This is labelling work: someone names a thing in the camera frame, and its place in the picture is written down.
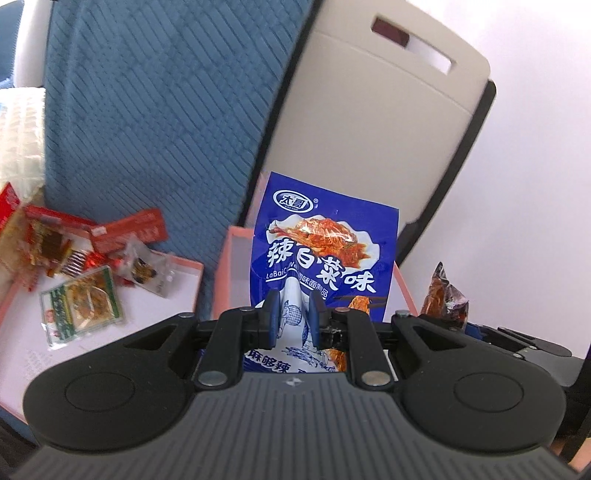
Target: plastic wrapped snack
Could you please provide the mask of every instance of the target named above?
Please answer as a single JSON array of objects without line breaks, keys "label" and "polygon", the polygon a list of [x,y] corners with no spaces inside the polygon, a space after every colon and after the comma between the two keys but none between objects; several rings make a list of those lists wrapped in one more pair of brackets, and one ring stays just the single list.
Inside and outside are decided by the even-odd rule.
[{"label": "plastic wrapped snack", "polygon": [[329,307],[350,306],[383,321],[397,231],[392,207],[272,173],[255,225],[251,302],[260,306],[271,289],[281,292],[279,337],[271,352],[248,352],[245,370],[345,369],[340,353],[312,345],[310,292],[318,290]]},{"label": "plastic wrapped snack", "polygon": [[41,293],[41,307],[51,348],[123,319],[110,267],[89,271]]},{"label": "plastic wrapped snack", "polygon": [[468,300],[456,287],[449,283],[443,263],[433,273],[429,292],[425,297],[421,315],[445,320],[450,327],[464,331],[468,320]]},{"label": "plastic wrapped snack", "polygon": [[[41,198],[41,190],[37,189],[26,202],[38,203]],[[4,218],[4,215],[0,215],[0,225],[3,223],[2,218]],[[31,266],[28,255],[23,251],[28,227],[29,221],[21,204],[10,215],[0,232],[0,304],[3,302],[13,281],[21,273],[26,274]]]},{"label": "plastic wrapped snack", "polygon": [[170,255],[152,252],[136,236],[132,236],[125,247],[117,275],[166,297],[173,280],[172,264]]}]

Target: blue seat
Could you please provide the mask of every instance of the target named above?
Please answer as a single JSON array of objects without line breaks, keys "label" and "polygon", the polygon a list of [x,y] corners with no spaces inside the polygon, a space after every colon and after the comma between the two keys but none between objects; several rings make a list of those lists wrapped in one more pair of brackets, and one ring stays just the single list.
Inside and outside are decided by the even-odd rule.
[{"label": "blue seat", "polygon": [[205,264],[244,221],[320,0],[60,0],[46,70],[46,201],[110,222],[159,207],[156,247]]},{"label": "blue seat", "polygon": [[14,47],[24,2],[15,0],[0,7],[0,88],[12,86]]}]

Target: blue snack bag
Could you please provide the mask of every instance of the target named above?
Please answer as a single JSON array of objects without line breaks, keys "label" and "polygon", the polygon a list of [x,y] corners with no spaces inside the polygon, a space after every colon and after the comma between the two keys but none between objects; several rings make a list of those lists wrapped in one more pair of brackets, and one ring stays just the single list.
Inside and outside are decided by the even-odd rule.
[{"label": "blue snack bag", "polygon": [[247,352],[244,370],[343,370],[338,352],[312,345],[310,292],[318,290],[329,307],[350,306],[383,321],[397,233],[395,208],[271,173],[254,230],[251,303],[259,307],[279,290],[281,321],[276,347]]}]

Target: red snack packet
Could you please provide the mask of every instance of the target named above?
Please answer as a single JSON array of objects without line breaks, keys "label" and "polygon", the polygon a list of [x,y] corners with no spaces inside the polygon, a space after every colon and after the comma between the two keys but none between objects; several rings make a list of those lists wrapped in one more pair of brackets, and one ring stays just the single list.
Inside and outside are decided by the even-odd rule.
[{"label": "red snack packet", "polygon": [[16,212],[21,201],[18,199],[14,188],[8,182],[0,191],[0,232],[6,225],[8,219]]},{"label": "red snack packet", "polygon": [[125,248],[133,234],[145,244],[166,240],[168,233],[160,209],[142,210],[122,220],[94,227],[90,230],[90,240],[96,252],[108,254]]},{"label": "red snack packet", "polygon": [[45,207],[37,207],[35,205],[27,205],[25,207],[25,215],[27,218],[39,220],[40,222],[47,223],[49,225],[58,225],[81,230],[89,230],[90,227],[96,225],[96,222],[86,218],[68,215],[67,213],[56,212],[55,210]]},{"label": "red snack packet", "polygon": [[425,297],[421,315],[445,320],[450,327],[464,330],[468,320],[468,300],[454,287],[445,275],[443,263],[435,269],[429,285],[429,293]]},{"label": "red snack packet", "polygon": [[82,271],[94,270],[95,268],[102,267],[109,262],[109,258],[105,254],[98,252],[89,252],[84,261],[84,267]]}]

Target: small snack packet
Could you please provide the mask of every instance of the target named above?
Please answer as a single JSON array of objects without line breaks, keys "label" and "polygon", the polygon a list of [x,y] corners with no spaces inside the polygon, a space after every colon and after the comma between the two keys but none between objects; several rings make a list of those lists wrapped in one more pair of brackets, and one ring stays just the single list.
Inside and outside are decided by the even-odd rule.
[{"label": "small snack packet", "polygon": [[72,240],[61,232],[33,220],[28,228],[24,251],[31,265],[49,269],[49,276],[66,261],[72,250]]},{"label": "small snack packet", "polygon": [[170,255],[151,251],[134,235],[127,241],[117,275],[166,297],[174,275],[172,259]]},{"label": "small snack packet", "polygon": [[17,211],[20,203],[21,201],[18,199],[10,182],[2,186],[2,189],[0,189],[0,232],[2,232],[12,214]]},{"label": "small snack packet", "polygon": [[450,327],[464,331],[468,320],[468,300],[445,275],[443,263],[435,269],[421,315],[444,320]]},{"label": "small snack packet", "polygon": [[41,307],[50,348],[62,347],[83,333],[123,319],[108,266],[42,292]]}]

